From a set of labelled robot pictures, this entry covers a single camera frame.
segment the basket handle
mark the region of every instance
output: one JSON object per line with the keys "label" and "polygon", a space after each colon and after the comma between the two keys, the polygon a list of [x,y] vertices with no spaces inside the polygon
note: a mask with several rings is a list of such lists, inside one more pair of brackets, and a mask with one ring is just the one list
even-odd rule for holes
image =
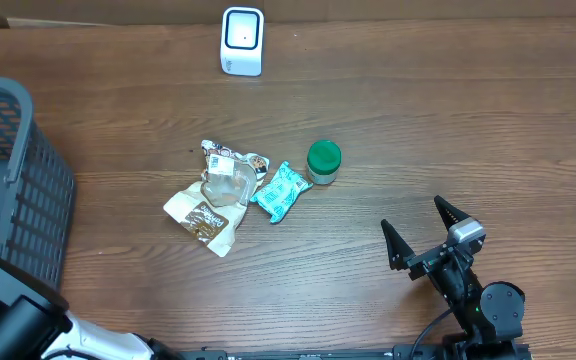
{"label": "basket handle", "polygon": [[33,104],[28,90],[15,80],[0,77],[0,91],[5,91],[17,98],[21,110],[21,121],[15,138],[10,160],[8,161],[8,171],[4,177],[4,183],[10,185],[17,181],[21,173],[21,165],[26,156],[26,144],[30,137],[30,127],[32,126]]}

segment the white label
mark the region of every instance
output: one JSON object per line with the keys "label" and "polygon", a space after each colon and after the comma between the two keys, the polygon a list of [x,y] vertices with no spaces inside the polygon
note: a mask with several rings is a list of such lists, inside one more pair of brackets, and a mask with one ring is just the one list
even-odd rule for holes
{"label": "white label", "polygon": [[234,170],[235,170],[234,159],[225,156],[210,154],[210,159],[208,161],[209,174],[232,176],[234,174]]}

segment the brown logo on bag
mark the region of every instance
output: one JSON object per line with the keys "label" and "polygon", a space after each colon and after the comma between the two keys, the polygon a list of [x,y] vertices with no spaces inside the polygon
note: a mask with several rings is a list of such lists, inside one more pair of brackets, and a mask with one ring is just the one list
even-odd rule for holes
{"label": "brown logo on bag", "polygon": [[188,213],[182,225],[197,239],[208,242],[226,228],[228,219],[215,213],[205,201],[202,201]]}

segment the green lid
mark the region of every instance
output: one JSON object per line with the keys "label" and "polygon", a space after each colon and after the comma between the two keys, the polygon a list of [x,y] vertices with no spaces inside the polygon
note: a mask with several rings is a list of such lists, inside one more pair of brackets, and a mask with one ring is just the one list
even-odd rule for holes
{"label": "green lid", "polygon": [[319,175],[330,175],[341,165],[341,149],[330,140],[319,140],[308,151],[308,167]]}

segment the dark blue square outline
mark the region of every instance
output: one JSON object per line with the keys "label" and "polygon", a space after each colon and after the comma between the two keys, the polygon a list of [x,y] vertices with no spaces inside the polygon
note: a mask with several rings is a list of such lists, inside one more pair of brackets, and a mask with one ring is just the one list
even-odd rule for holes
{"label": "dark blue square outline", "polygon": [[[257,29],[255,30],[255,45],[253,47],[245,47],[245,46],[230,46],[230,44],[228,44],[228,27],[230,26],[230,14],[233,13],[240,13],[240,14],[253,14],[257,17]],[[255,11],[245,11],[245,10],[232,10],[228,13],[228,16],[226,16],[226,32],[224,33],[225,35],[225,39],[224,42],[226,43],[226,46],[228,46],[231,49],[239,49],[239,50],[254,50],[257,45],[259,44],[259,23],[261,22],[261,19],[259,19],[259,14],[257,14],[257,12]]]}

